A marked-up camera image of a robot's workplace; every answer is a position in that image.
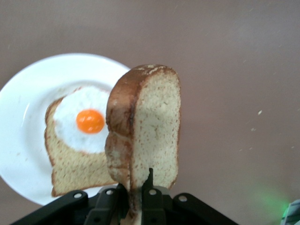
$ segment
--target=round plate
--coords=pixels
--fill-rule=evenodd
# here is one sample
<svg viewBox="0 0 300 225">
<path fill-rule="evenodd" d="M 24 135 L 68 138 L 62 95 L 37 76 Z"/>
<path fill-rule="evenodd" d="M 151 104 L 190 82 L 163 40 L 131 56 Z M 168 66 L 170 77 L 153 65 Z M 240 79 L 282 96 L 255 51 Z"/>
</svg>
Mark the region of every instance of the round plate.
<svg viewBox="0 0 300 225">
<path fill-rule="evenodd" d="M 45 112 L 56 99 L 85 84 L 111 90 L 128 67 L 103 56 L 63 54 L 31 64 L 0 92 L 0 175 L 40 205 L 51 196 L 52 167 L 44 146 Z M 99 187 L 85 190 L 94 196 Z"/>
</svg>

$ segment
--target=slice of toast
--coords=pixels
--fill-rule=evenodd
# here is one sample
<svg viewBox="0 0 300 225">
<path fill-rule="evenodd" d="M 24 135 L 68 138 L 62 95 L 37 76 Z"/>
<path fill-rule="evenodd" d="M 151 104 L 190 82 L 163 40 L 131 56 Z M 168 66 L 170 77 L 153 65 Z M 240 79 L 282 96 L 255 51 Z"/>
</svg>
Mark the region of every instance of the slice of toast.
<svg viewBox="0 0 300 225">
<path fill-rule="evenodd" d="M 153 184 L 171 188 L 178 174 L 180 82 L 161 65 L 142 65 L 123 75 L 107 104 L 105 153 L 112 178 L 129 192 L 123 224 L 140 224 L 141 187 L 153 168 Z"/>
<path fill-rule="evenodd" d="M 56 136 L 53 115 L 62 99 L 54 101 L 45 115 L 45 146 L 53 167 L 52 196 L 116 183 L 108 173 L 104 152 L 75 151 Z"/>
</svg>

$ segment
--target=brown table surface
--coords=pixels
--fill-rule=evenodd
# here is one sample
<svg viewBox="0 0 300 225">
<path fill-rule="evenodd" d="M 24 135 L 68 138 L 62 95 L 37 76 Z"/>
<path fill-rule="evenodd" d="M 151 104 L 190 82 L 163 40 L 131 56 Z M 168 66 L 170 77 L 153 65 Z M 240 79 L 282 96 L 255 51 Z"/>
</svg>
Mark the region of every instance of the brown table surface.
<svg viewBox="0 0 300 225">
<path fill-rule="evenodd" d="M 278 225 L 300 198 L 299 12 L 297 0 L 1 0 L 0 88 L 61 53 L 171 66 L 182 85 L 172 196 Z M 39 207 L 0 181 L 0 224 Z"/>
</svg>

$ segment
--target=bread slice on plate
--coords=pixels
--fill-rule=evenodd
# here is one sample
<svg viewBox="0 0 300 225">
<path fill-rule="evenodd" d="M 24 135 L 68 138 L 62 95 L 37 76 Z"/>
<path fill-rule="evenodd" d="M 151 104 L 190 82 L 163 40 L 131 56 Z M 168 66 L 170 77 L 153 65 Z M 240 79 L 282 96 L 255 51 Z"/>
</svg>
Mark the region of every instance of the bread slice on plate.
<svg viewBox="0 0 300 225">
<path fill-rule="evenodd" d="M 45 116 L 45 146 L 52 165 L 52 196 L 116 183 L 108 173 L 104 152 L 75 151 L 57 138 L 53 115 L 62 100 L 54 101 Z"/>
<path fill-rule="evenodd" d="M 141 187 L 153 168 L 153 184 L 171 188 L 178 174 L 180 82 L 162 65 L 142 65 L 123 75 L 107 104 L 105 153 L 112 178 L 129 192 L 123 224 L 141 224 Z"/>
</svg>

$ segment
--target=egg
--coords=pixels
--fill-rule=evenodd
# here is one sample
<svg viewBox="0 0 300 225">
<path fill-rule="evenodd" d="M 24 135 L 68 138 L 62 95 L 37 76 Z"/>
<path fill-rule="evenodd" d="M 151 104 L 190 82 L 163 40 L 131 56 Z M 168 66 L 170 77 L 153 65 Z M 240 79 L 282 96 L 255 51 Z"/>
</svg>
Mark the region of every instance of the egg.
<svg viewBox="0 0 300 225">
<path fill-rule="evenodd" d="M 56 136 L 76 151 L 103 152 L 108 135 L 108 98 L 108 91 L 93 86 L 65 96 L 53 115 Z"/>
</svg>

